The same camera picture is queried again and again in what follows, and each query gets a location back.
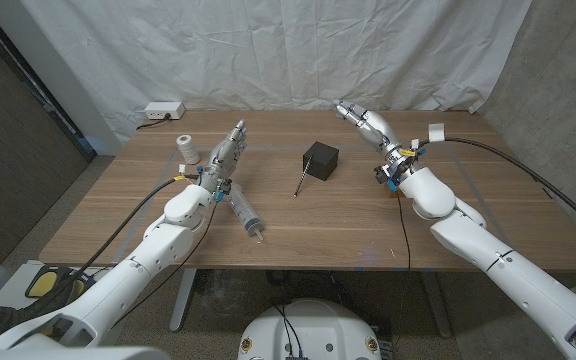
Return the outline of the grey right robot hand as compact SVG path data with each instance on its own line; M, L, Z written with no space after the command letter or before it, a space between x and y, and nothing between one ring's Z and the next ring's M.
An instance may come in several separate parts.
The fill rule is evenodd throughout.
M405 154L405 149L388 122L377 112L345 100L334 100L337 116L353 125L361 138L368 143L386 163L375 169L380 184L391 181L398 184L404 173L412 168L414 155Z

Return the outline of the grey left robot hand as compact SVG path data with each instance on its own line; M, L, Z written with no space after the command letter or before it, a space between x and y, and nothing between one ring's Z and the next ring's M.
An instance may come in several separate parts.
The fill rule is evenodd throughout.
M222 182L230 178L246 147L246 133L245 120L241 119L225 139L211 151L207 166L200 174L197 185L214 192Z

